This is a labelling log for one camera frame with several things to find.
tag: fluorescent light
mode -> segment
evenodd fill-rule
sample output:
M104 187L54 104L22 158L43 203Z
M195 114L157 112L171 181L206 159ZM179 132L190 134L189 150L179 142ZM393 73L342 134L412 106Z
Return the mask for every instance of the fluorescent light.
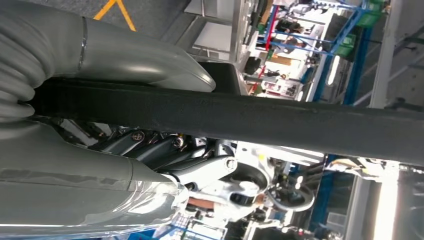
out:
M293 213L294 212L292 210L288 210L287 212L285 212L284 221L282 223L283 226L287 226L292 223Z
M283 148L290 149L290 150L297 151L297 152L301 152L301 153L304 153L304 154L313 155L313 156L320 157L320 158L324 157L324 153L322 153L322 152L311 151L311 150L306 150L306 149L301 149L301 148L288 147L288 146L283 146Z
M330 76L327 80L327 85L331 86L334 83L334 78L336 78L337 68L339 67L340 57L335 56L334 61L332 62Z
M304 181L304 176L299 176L296 180L298 184L301 184Z
M398 201L399 169L393 169L391 173L381 183L374 226L374 240L393 239L396 204Z
M296 101L300 102L303 96L304 96L304 92L303 91L299 92L299 94L296 97Z

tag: metal beam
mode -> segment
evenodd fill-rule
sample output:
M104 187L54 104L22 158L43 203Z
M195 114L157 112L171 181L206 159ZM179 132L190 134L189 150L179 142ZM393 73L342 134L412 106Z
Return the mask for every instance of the metal beam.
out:
M412 69L424 70L424 66L423 65L411 64L411 65L409 65L409 67L412 68Z
M418 38L421 34L424 33L424 24L412 35L405 37L394 50L393 54L396 56L400 53L404 48L408 47L408 45L412 42L411 40Z
M201 16L205 17L205 0L200 0L201 4L200 4L200 12L201 12Z
M393 53L396 45L396 32L402 13L402 0L393 0L392 9L384 27L383 42L381 44L380 56L378 58L377 72L375 74L374 86L371 94L371 108L383 109L387 104L387 90L392 70Z
M45 116L423 164L424 114L93 81L47 81Z
M408 70L409 68L411 68L412 66L415 66L416 63L418 63L419 61L421 61L422 59L424 59L424 52L422 52L421 54L419 54L418 56L416 56L410 63L408 63L407 65L403 66L401 69L399 69L397 72L393 73L388 79L387 79L387 84L389 82L391 82L393 79L399 77L401 74L403 74L406 70ZM369 91L366 94L364 94L361 98L359 98L358 100L355 101L355 103L353 104L354 106L357 106L359 104L361 104L363 101L367 100L368 98L371 97L371 95L373 94L373 91Z
M229 61L236 63L239 55L241 25L243 21L242 11L244 10L244 0L234 0L234 13L232 15L231 40L229 45Z
M231 20L217 18L213 16L202 16L201 18L206 20L207 22L214 23L214 24L221 24L226 26L231 26L233 24Z
M414 43L414 44L424 44L424 39L419 38L419 37L407 37L407 38L405 38L405 41L408 41L408 42Z

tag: blue metal frame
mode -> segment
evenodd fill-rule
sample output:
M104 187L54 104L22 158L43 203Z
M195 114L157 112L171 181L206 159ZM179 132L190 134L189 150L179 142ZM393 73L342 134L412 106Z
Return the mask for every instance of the blue metal frame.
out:
M313 95L312 102L318 102L321 98L321 95L327 83L327 76L330 73L330 67L333 63L333 58L334 57L332 55L328 55L325 58L324 66L322 68L322 73L321 73L321 76L319 77L318 85L316 86L316 90L315 90L315 94Z
M313 68L312 67L308 68L305 71L305 73L302 75L302 78L300 79L300 83L301 84L306 84L306 82L307 82L309 76L312 74L312 72L313 72Z
M344 95L343 105L353 105L355 102L368 51L369 42L367 40L370 39L372 33L372 28L366 28L362 32L361 41L358 44L358 50L355 57L355 63L353 64L346 93Z
M269 44L273 45L273 46L280 46L280 47L285 47L285 48L300 49L300 50L304 50L304 51L308 51L308 52L314 52L314 53L317 53L317 54L325 54L325 55L330 55L330 56L334 55L336 53L337 49L340 47L340 45L345 40L345 38L348 36L348 34L352 31L352 29L356 26L358 21L362 18L362 16L365 13L370 12L370 10L367 9L369 0L362 0L362 3L361 3L360 6L353 6L353 5L345 4L345 2L343 0L339 0L339 1L341 3L336 4L335 5L336 8L352 10L353 13L349 17L349 19L347 20L347 22L345 23L343 28L341 29L341 31L338 33L338 35L336 36L334 41L320 40L320 39L316 39L316 38L313 38L313 37L308 37L306 35L293 34L293 33L287 33L287 32L280 32L280 31L275 32L276 34L283 34L283 35L287 35L287 36L292 36L292 37L295 37L299 40L305 39L305 40L314 40L314 41L317 41L317 42L330 43L332 45L330 51L321 51L321 50L318 50L315 46L311 46L313 49L308 49L308 48L283 44L283 43L279 43L279 42L270 42ZM278 6L274 5L273 10L272 10L271 20L274 19L275 14L277 14L277 10L278 10ZM272 25L271 21L269 21L268 25L266 26L265 40L259 40L258 43L262 43L262 44L267 43L268 37L270 36L270 34L272 34L271 25Z
M265 41L265 40L258 40L257 42L261 43L261 44L267 43L267 41ZM308 48L304 48L304 47L300 47L300 46L284 44L284 43L279 43L279 42L275 42L275 41L270 41L269 44L273 45L273 46L285 47L285 48L288 48L288 49L300 49L300 50L303 50L303 51L314 52L314 53L317 53L317 54L328 54L328 52L326 52L326 51L321 51L321 50L317 50L317 49L308 49Z
M329 154L327 156L326 165L331 163L337 158L336 155ZM326 223L327 205L330 200L330 193L333 188L334 173L323 174L316 194L315 205L313 206L312 214L309 221L309 231L314 231L319 224Z

